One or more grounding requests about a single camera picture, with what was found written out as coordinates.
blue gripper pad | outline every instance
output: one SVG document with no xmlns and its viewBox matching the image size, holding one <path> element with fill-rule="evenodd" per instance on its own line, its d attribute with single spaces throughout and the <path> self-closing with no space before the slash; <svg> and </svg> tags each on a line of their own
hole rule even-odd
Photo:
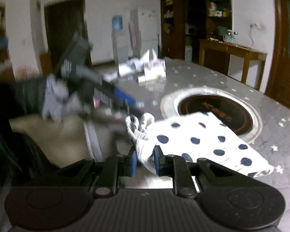
<svg viewBox="0 0 290 232">
<path fill-rule="evenodd" d="M 136 100 L 132 98 L 130 95 L 124 93 L 123 91 L 119 90 L 118 88 L 114 89 L 114 95 L 122 100 L 122 101 L 127 101 L 128 105 L 130 106 L 135 106 L 136 105 Z"/>
<path fill-rule="evenodd" d="M 137 162 L 138 162 L 138 159 L 136 157 L 136 151 L 134 151 L 132 154 L 131 176 L 134 176 L 136 173 Z"/>
<path fill-rule="evenodd" d="M 161 154 L 161 152 L 162 151 L 161 151 L 160 146 L 154 147 L 154 151 L 153 151 L 154 162 L 155 162 L 155 168 L 156 168 L 156 175 L 158 175 L 158 176 L 160 174 L 160 164 L 161 164 L 160 158 L 161 158 L 161 156 L 163 156 L 163 154 Z"/>
</svg>

gray table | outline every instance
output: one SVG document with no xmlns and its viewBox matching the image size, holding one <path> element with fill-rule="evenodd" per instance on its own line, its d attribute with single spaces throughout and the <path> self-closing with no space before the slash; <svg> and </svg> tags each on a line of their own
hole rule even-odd
<svg viewBox="0 0 290 232">
<path fill-rule="evenodd" d="M 262 119 L 263 129 L 250 145 L 269 164 L 276 167 L 272 174 L 257 179 L 276 187 L 284 195 L 286 211 L 279 228 L 283 232 L 290 232 L 290 110 L 251 87 L 208 68 L 185 61 L 167 61 L 166 67 L 166 80 L 163 82 L 152 81 L 139 85 L 135 80 L 122 81 L 119 87 L 143 102 L 145 111 L 151 113 L 156 120 L 163 119 L 160 111 L 161 99 L 167 94 L 188 87 L 218 88 L 252 105 Z M 127 140 L 122 122 L 98 123 L 95 127 L 104 158 L 114 153 L 114 140 Z"/>
</svg>

blue dot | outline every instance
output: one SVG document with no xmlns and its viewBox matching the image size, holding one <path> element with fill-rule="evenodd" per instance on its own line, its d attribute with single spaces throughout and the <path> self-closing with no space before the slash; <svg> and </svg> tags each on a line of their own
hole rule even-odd
<svg viewBox="0 0 290 232">
<path fill-rule="evenodd" d="M 225 142 L 225 136 L 218 136 L 220 142 Z"/>
<path fill-rule="evenodd" d="M 241 149 L 241 150 L 245 150 L 245 149 L 248 149 L 248 146 L 245 145 L 245 144 L 240 144 L 240 145 L 238 146 L 238 148 Z"/>
<path fill-rule="evenodd" d="M 191 140 L 191 142 L 193 144 L 196 144 L 196 145 L 200 144 L 200 139 L 199 138 L 192 137 L 190 140 Z"/>
<path fill-rule="evenodd" d="M 188 161 L 188 162 L 193 162 L 193 161 L 192 161 L 192 158 L 191 158 L 190 155 L 187 154 L 187 153 L 183 153 L 183 154 L 182 154 L 182 157 L 183 157 L 186 161 Z"/>
<path fill-rule="evenodd" d="M 201 122 L 199 122 L 199 125 L 200 125 L 201 127 L 203 127 L 203 128 L 206 128 L 205 124 L 203 124 L 203 123 L 201 123 Z"/>
<path fill-rule="evenodd" d="M 216 154 L 218 156 L 223 156 L 224 155 L 224 150 L 220 150 L 220 149 L 214 150 L 214 154 Z"/>
<path fill-rule="evenodd" d="M 173 124 L 171 124 L 171 127 L 173 127 L 173 128 L 177 128 L 177 127 L 180 127 L 181 125 L 180 124 L 178 124 L 178 123 L 176 123 L 176 122 L 174 122 Z"/>
<path fill-rule="evenodd" d="M 251 166 L 252 161 L 251 161 L 251 159 L 248 159 L 248 158 L 242 158 L 241 159 L 241 164 L 244 165 L 244 166 Z"/>
<path fill-rule="evenodd" d="M 167 136 L 164 136 L 164 135 L 158 135 L 157 139 L 162 144 L 166 144 L 169 142 L 169 138 Z"/>
</svg>

door frame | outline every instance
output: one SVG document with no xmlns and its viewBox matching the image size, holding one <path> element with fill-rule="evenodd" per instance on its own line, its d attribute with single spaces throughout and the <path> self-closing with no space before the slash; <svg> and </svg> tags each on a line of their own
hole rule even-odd
<svg viewBox="0 0 290 232">
<path fill-rule="evenodd" d="M 271 93 L 274 87 L 277 66 L 279 62 L 279 54 L 282 46 L 282 15 L 281 15 L 281 0 L 275 0 L 275 41 L 271 70 L 268 78 L 268 84 L 265 90 L 265 95 L 271 97 Z"/>
<path fill-rule="evenodd" d="M 59 3 L 68 2 L 68 1 L 73 1 L 73 0 L 58 0 L 56 2 L 47 3 L 46 5 L 44 5 L 45 32 L 46 32 L 46 39 L 47 39 L 48 45 L 49 45 L 48 7 L 59 4 Z M 86 35 L 87 39 L 89 40 L 88 30 L 87 30 L 87 21 L 86 21 L 86 4 L 85 4 L 85 0 L 82 0 L 82 1 L 83 1 L 82 4 L 83 4 L 83 12 L 84 12 L 84 14 L 83 14 L 84 31 L 85 31 L 85 35 Z M 89 66 L 89 67 L 92 66 L 91 52 L 89 52 L 88 58 L 86 58 L 86 63 L 87 63 L 87 66 Z"/>
</svg>

polka dot cloth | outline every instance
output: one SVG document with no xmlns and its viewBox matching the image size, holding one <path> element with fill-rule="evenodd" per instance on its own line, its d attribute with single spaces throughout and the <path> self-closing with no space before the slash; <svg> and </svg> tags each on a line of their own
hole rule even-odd
<svg viewBox="0 0 290 232">
<path fill-rule="evenodd" d="M 207 158 L 244 175 L 262 173 L 267 175 L 273 172 L 274 167 L 246 142 L 242 141 L 226 125 L 221 123 L 214 114 L 194 113 L 180 117 L 173 117 L 149 124 L 145 121 L 148 136 L 142 139 L 151 140 L 150 147 L 146 142 L 138 142 L 143 147 L 138 151 L 148 149 L 146 156 L 152 156 L 152 145 L 160 145 L 163 154 L 182 156 L 188 162 L 196 162 L 198 158 Z"/>
</svg>

